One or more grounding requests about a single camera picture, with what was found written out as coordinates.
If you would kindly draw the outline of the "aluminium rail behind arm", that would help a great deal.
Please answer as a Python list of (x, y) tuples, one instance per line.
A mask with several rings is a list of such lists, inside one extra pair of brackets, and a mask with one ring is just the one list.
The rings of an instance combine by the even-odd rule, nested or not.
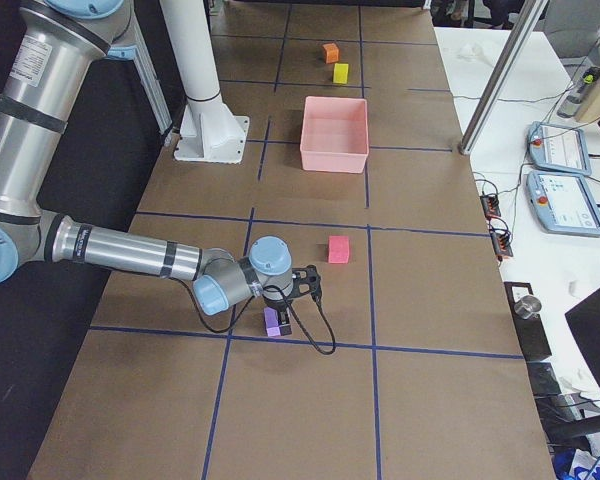
[(161, 135), (168, 135), (172, 125), (171, 114), (140, 25), (135, 16), (131, 19), (131, 31), (135, 46), (134, 65), (156, 119), (159, 132)]

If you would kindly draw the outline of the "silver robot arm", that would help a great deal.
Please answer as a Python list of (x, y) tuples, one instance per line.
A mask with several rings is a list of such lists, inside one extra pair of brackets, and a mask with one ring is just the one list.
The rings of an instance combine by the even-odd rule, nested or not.
[[(131, 64), (101, 60), (86, 77), (67, 134), (60, 143), (40, 199), (98, 226), (127, 229), (145, 193), (189, 213), (245, 214), (254, 184), (235, 168), (211, 168), (196, 180), (185, 165), (166, 187), (150, 182), (160, 151), (156, 126)], [(109, 274), (69, 262), (35, 262), (0, 284), (0, 347), (68, 342), (83, 336), (104, 309)]]

